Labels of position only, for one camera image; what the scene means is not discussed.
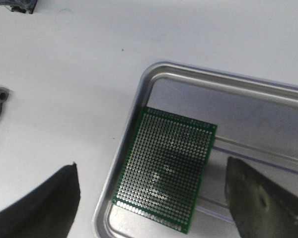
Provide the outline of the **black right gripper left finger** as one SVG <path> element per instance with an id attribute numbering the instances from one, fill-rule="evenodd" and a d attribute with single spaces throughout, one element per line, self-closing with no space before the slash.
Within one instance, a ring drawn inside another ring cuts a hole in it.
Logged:
<path id="1" fill-rule="evenodd" d="M 29 194 L 0 211 L 0 238 L 66 238 L 78 210 L 75 163 L 60 168 Z"/>

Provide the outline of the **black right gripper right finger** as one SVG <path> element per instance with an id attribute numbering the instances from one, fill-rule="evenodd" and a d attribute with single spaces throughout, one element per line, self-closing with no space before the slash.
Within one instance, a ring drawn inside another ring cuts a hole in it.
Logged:
<path id="1" fill-rule="evenodd" d="M 298 238 L 298 197 L 228 157 L 225 198 L 242 238 Z"/>

